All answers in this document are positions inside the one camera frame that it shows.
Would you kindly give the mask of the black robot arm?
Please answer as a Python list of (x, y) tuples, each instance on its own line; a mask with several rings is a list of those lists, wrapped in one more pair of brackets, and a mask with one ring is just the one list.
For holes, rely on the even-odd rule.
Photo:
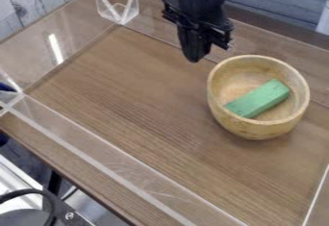
[(228, 18), (227, 0), (162, 0), (162, 16), (177, 25), (181, 50), (193, 63), (212, 52), (213, 45), (231, 48), (235, 24)]

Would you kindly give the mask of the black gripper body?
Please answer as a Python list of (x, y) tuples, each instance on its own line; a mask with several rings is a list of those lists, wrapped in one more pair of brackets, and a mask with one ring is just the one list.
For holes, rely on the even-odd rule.
[(235, 25), (227, 16), (224, 4), (227, 0), (162, 0), (164, 17), (177, 25), (195, 30), (199, 37), (211, 33), (213, 46), (228, 50)]

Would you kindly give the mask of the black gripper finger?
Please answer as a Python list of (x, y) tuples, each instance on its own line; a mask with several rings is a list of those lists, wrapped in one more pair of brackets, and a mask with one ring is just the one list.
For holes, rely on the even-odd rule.
[(212, 52), (213, 36), (211, 33), (203, 34), (197, 38), (197, 61), (201, 61)]
[(203, 46), (201, 39), (199, 38), (199, 33), (195, 30), (180, 27), (178, 35), (184, 55), (192, 62), (199, 62), (203, 55)]

